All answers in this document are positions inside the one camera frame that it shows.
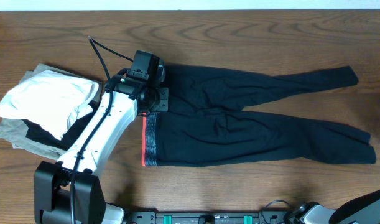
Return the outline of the black leggings with red waistband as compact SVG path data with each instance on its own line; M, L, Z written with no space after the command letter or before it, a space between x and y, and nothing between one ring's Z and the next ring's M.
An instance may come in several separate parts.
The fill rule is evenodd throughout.
M370 134L346 124L249 111L289 96L355 86L351 67L292 75L167 66L169 109L143 119L144 166L217 166L306 158L374 164Z

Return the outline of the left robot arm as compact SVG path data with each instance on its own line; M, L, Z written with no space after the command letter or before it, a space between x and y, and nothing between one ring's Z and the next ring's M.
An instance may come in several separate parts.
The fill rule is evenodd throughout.
M167 111L165 75L115 75L73 146L34 175L36 223L123 223L123 208L106 203L100 176L117 141L139 114Z

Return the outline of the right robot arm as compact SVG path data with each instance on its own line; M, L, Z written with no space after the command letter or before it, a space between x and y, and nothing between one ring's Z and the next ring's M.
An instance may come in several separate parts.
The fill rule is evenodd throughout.
M380 190L350 200L337 209L310 202L289 213L291 224L378 224L380 223Z

